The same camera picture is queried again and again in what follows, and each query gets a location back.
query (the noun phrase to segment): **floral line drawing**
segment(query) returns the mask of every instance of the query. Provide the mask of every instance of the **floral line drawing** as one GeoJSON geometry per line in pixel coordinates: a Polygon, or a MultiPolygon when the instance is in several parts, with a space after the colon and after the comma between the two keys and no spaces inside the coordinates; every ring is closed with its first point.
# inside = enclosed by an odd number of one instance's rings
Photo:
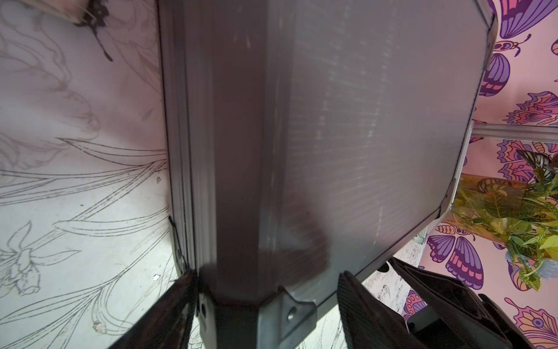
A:
{"type": "MultiPolygon", "coordinates": [[[[91,313],[93,329],[96,332],[108,334],[110,336],[120,336],[125,333],[133,326],[133,323],[126,321],[125,319],[118,319],[111,315],[107,308],[108,299],[110,298],[114,286],[122,278],[122,276],[129,272],[130,269],[132,269],[139,261],[141,261],[170,231],[168,227],[165,227],[164,230],[160,230],[161,232],[157,240],[151,243],[151,245],[149,245],[139,255],[139,257],[137,257],[130,265],[124,268],[124,270],[112,279],[93,287],[32,303],[0,319],[0,324],[5,324],[42,315],[57,309],[67,309],[66,313],[58,319],[28,334],[27,336],[2,347],[1,349],[26,348],[40,340],[43,340],[42,343],[49,348],[64,349],[68,345],[78,322],[90,307],[92,308],[91,313]],[[47,338],[49,334],[56,331],[57,335],[53,340],[47,338]]],[[[146,293],[150,293],[156,288],[157,287],[151,287],[146,293]]],[[[132,311],[139,306],[139,303],[140,302],[136,303],[129,314],[131,314],[132,311]]]]}
{"type": "Polygon", "coordinates": [[[22,247],[30,230],[29,221],[10,237],[6,249],[0,248],[0,298],[14,288],[17,288],[20,295],[38,292],[41,289],[38,265],[57,264],[79,252],[72,250],[50,256],[36,256],[31,248],[22,247]]]}
{"type": "Polygon", "coordinates": [[[122,197],[153,173],[167,168],[165,150],[122,149],[78,140],[63,141],[90,156],[126,167],[89,174],[31,174],[0,169],[1,176],[15,180],[15,183],[0,185],[0,206],[50,199],[127,181],[122,190],[114,192],[122,197]]]}

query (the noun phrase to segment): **leaf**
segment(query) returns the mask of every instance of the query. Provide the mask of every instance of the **leaf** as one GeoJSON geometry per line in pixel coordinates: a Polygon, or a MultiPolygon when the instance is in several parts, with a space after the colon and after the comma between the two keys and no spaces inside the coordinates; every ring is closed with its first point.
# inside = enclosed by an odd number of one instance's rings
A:
{"type": "Polygon", "coordinates": [[[78,252],[81,252],[81,251],[78,251],[78,250],[64,251],[64,252],[59,252],[57,254],[53,254],[53,255],[45,256],[45,257],[31,256],[31,261],[33,262],[33,264],[36,264],[36,265],[53,265],[53,264],[60,263],[63,260],[66,260],[66,259],[72,257],[73,255],[75,255],[78,252]]]}
{"type": "Polygon", "coordinates": [[[27,222],[27,224],[24,225],[23,227],[19,228],[12,235],[12,237],[9,238],[8,247],[14,252],[21,251],[22,249],[21,243],[23,242],[23,239],[25,239],[27,234],[29,234],[30,230],[31,230],[31,221],[27,222]]]}
{"type": "Polygon", "coordinates": [[[521,204],[519,204],[519,215],[514,218],[532,222],[533,219],[536,220],[541,217],[545,217],[546,211],[546,206],[541,202],[537,200],[525,199],[521,200],[521,204]]]}
{"type": "Polygon", "coordinates": [[[537,214],[532,217],[523,217],[523,220],[531,223],[549,223],[553,222],[554,218],[549,217],[545,214],[537,214]]]}
{"type": "Polygon", "coordinates": [[[525,242],[517,236],[510,236],[509,239],[512,240],[513,242],[515,242],[516,244],[520,245],[520,246],[525,246],[525,242]]]}
{"type": "Polygon", "coordinates": [[[517,244],[515,244],[513,242],[513,240],[508,240],[508,243],[506,244],[506,247],[508,248],[509,251],[509,255],[512,259],[512,262],[516,262],[519,261],[519,263],[523,264],[525,266],[525,268],[529,268],[529,264],[528,262],[525,260],[525,258],[523,257],[523,255],[520,253],[519,251],[519,247],[517,246],[517,244]]]}
{"type": "Polygon", "coordinates": [[[539,248],[543,249],[550,247],[558,247],[558,235],[549,236],[548,239],[546,239],[546,241],[539,248]]]}
{"type": "Polygon", "coordinates": [[[520,219],[510,218],[509,225],[512,232],[518,234],[529,233],[531,230],[533,230],[533,226],[529,222],[522,221],[520,219]]]}
{"type": "MultiPolygon", "coordinates": [[[[24,183],[24,184],[31,184],[31,183],[35,183],[37,181],[51,180],[51,179],[104,178],[104,177],[116,176],[116,175],[119,175],[119,174],[134,171],[134,170],[137,170],[138,168],[142,168],[142,167],[145,167],[145,166],[146,165],[128,166],[128,167],[121,168],[121,169],[118,169],[118,170],[92,172],[92,173],[73,173],[73,174],[29,173],[29,172],[9,171],[9,170],[0,169],[0,175],[12,176],[12,177],[18,177],[18,178],[35,179],[35,181],[31,181],[31,182],[28,181],[28,182],[24,183]]],[[[16,186],[16,184],[12,184],[12,185],[9,185],[7,187],[13,187],[13,186],[16,186]]]]}
{"type": "Polygon", "coordinates": [[[558,208],[556,208],[556,206],[546,200],[544,200],[542,204],[548,210],[549,214],[551,214],[555,219],[558,219],[558,208]]]}
{"type": "Polygon", "coordinates": [[[73,220],[56,222],[54,226],[65,232],[78,235],[94,237],[121,236],[152,227],[163,220],[166,221],[169,214],[170,208],[166,207],[149,216],[127,219],[124,221],[94,222],[73,220]]]}
{"type": "Polygon", "coordinates": [[[545,234],[539,234],[535,237],[530,238],[529,240],[525,241],[525,245],[530,245],[532,243],[536,243],[541,241],[542,239],[544,239],[546,237],[545,234]]]}
{"type": "Polygon", "coordinates": [[[65,138],[61,138],[61,140],[86,154],[120,165],[147,165],[155,161],[165,160],[167,158],[167,152],[165,149],[123,149],[65,138]]]}
{"type": "Polygon", "coordinates": [[[552,222],[541,222],[542,225],[546,227],[558,227],[558,220],[552,222]]]}
{"type": "Polygon", "coordinates": [[[519,279],[523,281],[524,284],[533,288],[538,291],[541,287],[541,278],[535,272],[533,274],[527,275],[531,272],[531,270],[527,270],[526,268],[522,267],[519,269],[519,279]]]}
{"type": "Polygon", "coordinates": [[[545,251],[550,255],[550,257],[553,260],[558,261],[558,248],[549,247],[546,248],[545,251]]]}
{"type": "Polygon", "coordinates": [[[537,261],[537,263],[535,264],[535,269],[534,269],[534,270],[531,270],[531,272],[526,273],[525,276],[530,276],[531,274],[536,273],[536,272],[542,267],[542,263],[543,263],[543,262],[544,262],[543,259],[539,259],[539,260],[537,261]]]}
{"type": "Polygon", "coordinates": [[[509,197],[500,192],[489,192],[484,195],[484,208],[496,218],[521,219],[522,199],[509,197]]]}

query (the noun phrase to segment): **butterfly wallpaper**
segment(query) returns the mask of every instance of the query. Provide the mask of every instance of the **butterfly wallpaper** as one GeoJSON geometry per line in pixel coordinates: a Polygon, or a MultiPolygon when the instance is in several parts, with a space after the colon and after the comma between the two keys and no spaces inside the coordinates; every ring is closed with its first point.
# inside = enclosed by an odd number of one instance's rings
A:
{"type": "Polygon", "coordinates": [[[474,118],[515,125],[557,124],[558,0],[487,0],[498,16],[494,52],[474,118]]]}

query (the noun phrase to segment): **purple butterfly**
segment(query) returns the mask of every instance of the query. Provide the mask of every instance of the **purple butterfly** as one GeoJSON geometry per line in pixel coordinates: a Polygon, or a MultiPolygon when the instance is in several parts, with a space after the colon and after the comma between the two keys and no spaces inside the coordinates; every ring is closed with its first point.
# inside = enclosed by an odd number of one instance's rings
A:
{"type": "Polygon", "coordinates": [[[414,290],[410,290],[409,295],[407,296],[407,300],[405,301],[405,307],[403,308],[403,311],[405,311],[405,314],[403,314],[403,319],[405,319],[405,322],[407,322],[407,319],[409,319],[412,315],[415,315],[425,307],[426,302],[422,300],[418,293],[416,293],[414,290]]]}
{"type": "Polygon", "coordinates": [[[493,96],[500,92],[508,83],[509,61],[500,53],[495,53],[490,59],[488,70],[484,73],[483,82],[480,86],[480,95],[493,96]]]}
{"type": "Polygon", "coordinates": [[[502,0],[500,37],[519,35],[542,21],[558,7],[558,0],[502,0]]]}
{"type": "Polygon", "coordinates": [[[558,122],[558,97],[549,91],[528,93],[531,99],[520,103],[515,110],[507,115],[507,123],[522,125],[536,123],[537,125],[554,125],[558,122]]]}
{"type": "Polygon", "coordinates": [[[426,241],[432,252],[430,257],[436,263],[442,263],[448,258],[452,247],[455,248],[446,263],[446,269],[465,285],[480,290],[484,283],[483,265],[480,257],[469,240],[460,236],[433,235],[426,241]]]}
{"type": "Polygon", "coordinates": [[[514,57],[517,57],[517,55],[521,53],[521,48],[519,45],[529,40],[530,38],[531,34],[527,35],[527,38],[521,42],[515,42],[512,40],[498,41],[494,44],[494,51],[502,52],[507,50],[517,50],[516,54],[514,55],[514,57]]]}

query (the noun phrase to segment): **potted plant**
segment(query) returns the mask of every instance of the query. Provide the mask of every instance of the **potted plant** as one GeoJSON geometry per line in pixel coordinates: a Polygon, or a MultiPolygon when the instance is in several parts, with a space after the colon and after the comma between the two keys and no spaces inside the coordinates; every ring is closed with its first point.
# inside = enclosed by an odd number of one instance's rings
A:
{"type": "Polygon", "coordinates": [[[558,154],[517,153],[533,167],[529,183],[463,174],[445,221],[505,246],[519,278],[539,289],[558,271],[558,154]]]}

